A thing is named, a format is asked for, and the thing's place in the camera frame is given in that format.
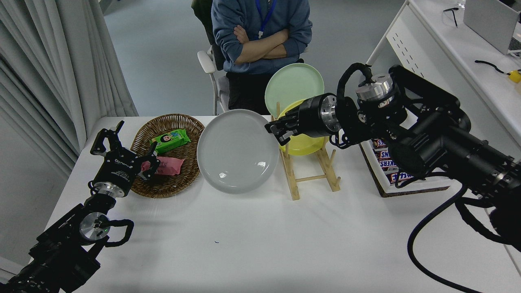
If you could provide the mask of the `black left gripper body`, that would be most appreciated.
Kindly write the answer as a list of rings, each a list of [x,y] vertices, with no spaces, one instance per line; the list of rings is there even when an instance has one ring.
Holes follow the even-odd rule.
[[[93,180],[93,187],[99,189],[104,184],[119,187],[122,192],[129,192],[141,167],[136,165],[137,154],[128,150],[114,150],[106,154],[102,167]]]

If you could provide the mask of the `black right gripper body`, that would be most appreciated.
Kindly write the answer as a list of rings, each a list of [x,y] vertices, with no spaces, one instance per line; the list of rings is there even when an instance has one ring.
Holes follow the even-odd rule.
[[[299,105],[299,133],[309,137],[318,138],[327,135],[321,114],[321,106],[325,94],[305,99]]]

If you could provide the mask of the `person's left hand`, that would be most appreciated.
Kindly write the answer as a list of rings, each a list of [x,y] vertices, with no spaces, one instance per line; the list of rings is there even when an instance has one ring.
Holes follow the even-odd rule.
[[[233,33],[236,36],[236,38],[238,39],[240,44],[245,44],[250,41],[245,29],[240,25],[237,25],[234,27]]]

